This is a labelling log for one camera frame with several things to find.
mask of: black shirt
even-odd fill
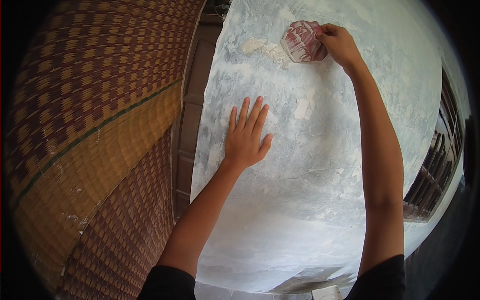
[[[405,293],[404,256],[394,256],[360,276],[345,300],[401,300]],[[179,269],[152,268],[138,300],[194,300],[195,279]]]

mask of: hand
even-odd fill
[[[333,24],[323,24],[321,28],[325,33],[318,33],[317,39],[347,74],[358,64],[364,64],[355,41],[345,28]]]
[[[233,107],[228,126],[227,140],[225,141],[225,159],[240,171],[262,160],[272,146],[273,135],[270,133],[264,138],[260,147],[260,134],[267,117],[268,105],[262,108],[262,97],[258,97],[247,120],[250,98],[243,100],[238,124],[237,108]]]

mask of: green stripe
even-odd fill
[[[168,89],[169,87],[171,87],[172,85],[176,84],[177,82],[179,82],[181,79],[178,79],[172,83],[170,83],[169,85],[167,85],[166,87],[160,89],[159,91],[151,94],[150,96],[148,96],[147,98],[144,98],[142,99],[141,101],[131,105],[130,107],[124,109],[124,110],[121,110],[118,112],[118,114],[116,114],[115,116],[112,116],[110,118],[107,118],[105,119],[100,125],[90,129],[89,131],[87,131],[83,136],[79,137],[78,139],[76,139],[75,141],[71,142],[63,151],[60,151],[58,152],[54,157],[52,157],[48,163],[40,170],[38,171],[32,178],[32,180],[30,180],[30,182],[28,183],[28,185],[23,189],[23,191],[18,195],[17,199],[15,199],[15,202],[13,203],[12,205],[12,210],[13,212],[15,212],[18,208],[18,205],[20,204],[20,201],[22,200],[23,196],[25,196],[28,191],[30,191],[30,189],[33,187],[33,185],[35,184],[35,182],[40,178],[40,176],[42,176],[51,166],[53,166],[53,164],[55,164],[55,162],[57,162],[62,156],[64,156],[65,154],[67,154],[71,149],[73,149],[75,146],[77,146],[78,144],[80,144],[81,142],[83,142],[84,140],[86,140],[90,135],[92,135],[93,133],[99,131],[100,129],[102,129],[104,126],[106,126],[107,124],[109,124],[110,122],[118,119],[120,116],[126,114],[127,112],[131,111],[132,109],[134,108],[137,108],[139,107],[140,105],[142,105],[143,103],[151,100],[153,97],[159,95],[161,92],[165,91],[166,89]]]

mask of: finger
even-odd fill
[[[250,112],[250,115],[248,116],[248,121],[247,125],[245,125],[245,128],[252,131],[255,123],[257,122],[258,115],[260,114],[260,109],[262,108],[262,103],[264,99],[261,96],[257,97],[257,101],[255,101],[255,104],[253,105],[252,111]]]
[[[255,122],[255,126],[252,130],[252,135],[257,139],[260,139],[260,134],[262,134],[262,129],[265,124],[265,119],[267,118],[267,113],[268,113],[268,105],[265,104],[262,111],[260,111],[260,114],[257,118],[257,122]]]
[[[236,129],[242,130],[245,127],[245,122],[247,121],[248,106],[250,105],[250,98],[246,97],[243,100],[243,105],[241,106],[239,122],[237,123]]]
[[[260,159],[264,159],[265,155],[267,155],[268,150],[270,150],[270,147],[272,146],[272,139],[273,139],[273,134],[269,133],[267,136],[264,138],[264,142],[262,143],[262,146],[258,150],[258,153],[260,154]]]
[[[338,30],[341,28],[340,26],[333,25],[330,23],[320,25],[320,27],[325,31],[325,33],[331,33],[332,35],[336,36]]]
[[[237,108],[234,106],[230,113],[230,123],[228,124],[228,133],[232,133],[237,127]]]
[[[324,44],[328,48],[335,38],[324,33],[317,33],[317,39],[320,43]]]

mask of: gray plaster wall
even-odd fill
[[[353,284],[365,209],[352,83],[330,57],[281,66],[259,52],[246,56],[240,46],[250,37],[278,43],[295,20],[347,28],[398,136],[405,194],[432,139],[444,48],[449,47],[438,41],[441,30],[428,11],[412,12],[417,5],[403,0],[233,1],[205,90],[191,200],[223,159],[230,110],[245,96],[263,96],[269,104],[263,136],[273,133],[274,139],[266,158],[242,173],[226,200],[199,259],[199,282],[267,292],[304,269],[336,268],[329,279],[347,275]],[[429,21],[419,22],[418,14]],[[455,59],[448,57],[460,81]],[[456,92],[462,95],[464,87],[456,84]],[[406,255],[433,229],[448,202],[441,203],[433,221],[406,223]]]

